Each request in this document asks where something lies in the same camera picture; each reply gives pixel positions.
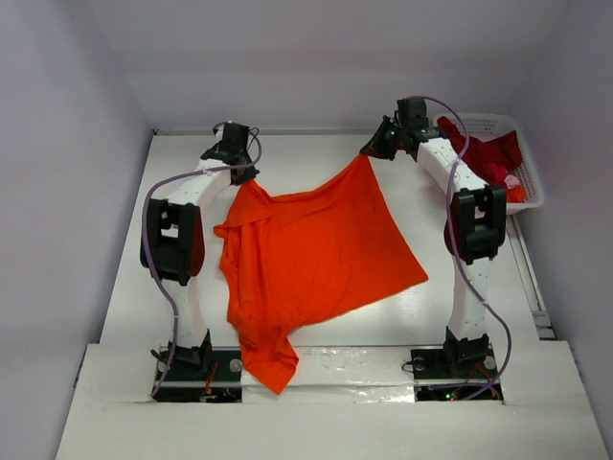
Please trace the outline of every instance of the white panel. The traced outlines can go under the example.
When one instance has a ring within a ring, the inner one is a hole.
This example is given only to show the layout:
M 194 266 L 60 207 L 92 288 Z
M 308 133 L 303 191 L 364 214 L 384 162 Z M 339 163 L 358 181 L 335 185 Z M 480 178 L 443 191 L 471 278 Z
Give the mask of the white panel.
M 400 348 L 299 354 L 314 357 L 311 376 L 280 397 L 251 387 L 243 403 L 173 404 L 147 402 L 151 356 L 92 345 L 57 458 L 607 458 L 565 343 L 520 344 L 505 405 L 413 403 Z M 325 362 L 350 377 L 319 374 Z
M 0 458 L 50 459 L 150 130 L 84 2 L 0 11 Z
M 506 111 L 566 0 L 89 0 L 149 120 L 363 127 L 427 93 Z
M 522 85 L 514 117 L 545 187 L 520 215 L 547 311 L 568 339 L 613 453 L 613 4 L 574 2 Z

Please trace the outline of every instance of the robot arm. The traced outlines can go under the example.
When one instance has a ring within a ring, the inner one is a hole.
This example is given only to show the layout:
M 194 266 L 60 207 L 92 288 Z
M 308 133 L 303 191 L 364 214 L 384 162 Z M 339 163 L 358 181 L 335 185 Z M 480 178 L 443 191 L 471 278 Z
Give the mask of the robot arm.
M 248 166 L 252 163 L 247 152 L 249 126 L 229 122 L 215 131 L 218 142 L 202 154 L 196 168 L 203 173 L 166 197 L 152 199 L 147 209 L 151 258 L 178 313 L 173 372 L 194 379 L 206 377 L 211 363 L 209 330 L 202 317 L 196 276 L 204 265 L 201 216 L 224 189 L 258 173 L 255 167 Z M 148 267 L 142 244 L 141 263 Z M 152 353 L 161 364 L 169 357 L 168 351 Z
M 394 160 L 398 150 L 405 150 L 447 191 L 452 167 L 458 159 L 451 143 L 443 132 L 429 125 L 423 98 L 402 99 L 397 106 L 394 120 L 383 117 L 375 136 L 360 153 Z M 506 192 L 502 187 L 489 186 L 462 161 L 453 177 L 451 192 L 454 235 L 449 234 L 446 225 L 444 236 L 450 253 L 453 253 L 450 239 L 455 239 L 460 260 L 454 264 L 453 310 L 443 357 L 434 360 L 439 367 L 444 361 L 443 367 L 458 376 L 488 355 L 489 343 L 485 307 L 469 289 L 458 265 L 485 296 L 493 258 L 505 238 Z

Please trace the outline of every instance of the gray wall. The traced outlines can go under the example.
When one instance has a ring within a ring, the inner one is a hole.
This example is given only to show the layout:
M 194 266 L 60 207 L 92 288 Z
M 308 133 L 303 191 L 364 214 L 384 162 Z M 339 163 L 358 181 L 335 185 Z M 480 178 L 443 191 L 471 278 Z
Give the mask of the gray wall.
M 54 458 L 150 129 L 84 2 L 0 6 L 0 458 Z
M 506 112 L 566 0 L 88 0 L 148 120 L 372 127 L 398 97 Z
M 545 205 L 521 215 L 542 294 L 613 453 L 613 3 L 573 2 L 518 91 Z

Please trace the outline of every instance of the plastic basket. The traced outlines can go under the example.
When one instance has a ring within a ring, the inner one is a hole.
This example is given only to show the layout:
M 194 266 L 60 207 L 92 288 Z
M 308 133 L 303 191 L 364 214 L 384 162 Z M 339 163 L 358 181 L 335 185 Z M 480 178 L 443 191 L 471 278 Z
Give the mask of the plastic basket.
M 537 208 L 542 205 L 545 200 L 543 188 L 538 180 L 528 144 L 522 132 L 517 128 L 513 118 L 506 115 L 492 115 L 490 113 L 459 113 L 458 115 L 462 117 L 466 129 L 468 129 L 468 134 L 483 141 L 503 136 L 513 130 L 517 131 L 517 141 L 519 142 L 523 161 L 519 168 L 510 173 L 519 179 L 519 182 L 526 191 L 526 201 L 523 203 L 507 203 L 507 214 L 515 214 L 522 209 Z M 447 117 L 462 132 L 462 127 L 457 119 L 450 113 L 437 115 L 434 118 L 435 126 L 441 117 Z

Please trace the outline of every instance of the orange fabric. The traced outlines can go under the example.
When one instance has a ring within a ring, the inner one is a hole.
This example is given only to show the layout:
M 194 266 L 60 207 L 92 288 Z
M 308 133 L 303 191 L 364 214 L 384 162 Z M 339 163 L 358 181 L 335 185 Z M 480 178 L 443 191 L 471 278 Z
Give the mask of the orange fabric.
M 312 192 L 243 184 L 215 233 L 243 364 L 277 394 L 298 364 L 292 331 L 427 280 L 364 155 Z
M 526 191 L 521 185 L 507 190 L 508 203 L 523 203 L 526 201 Z

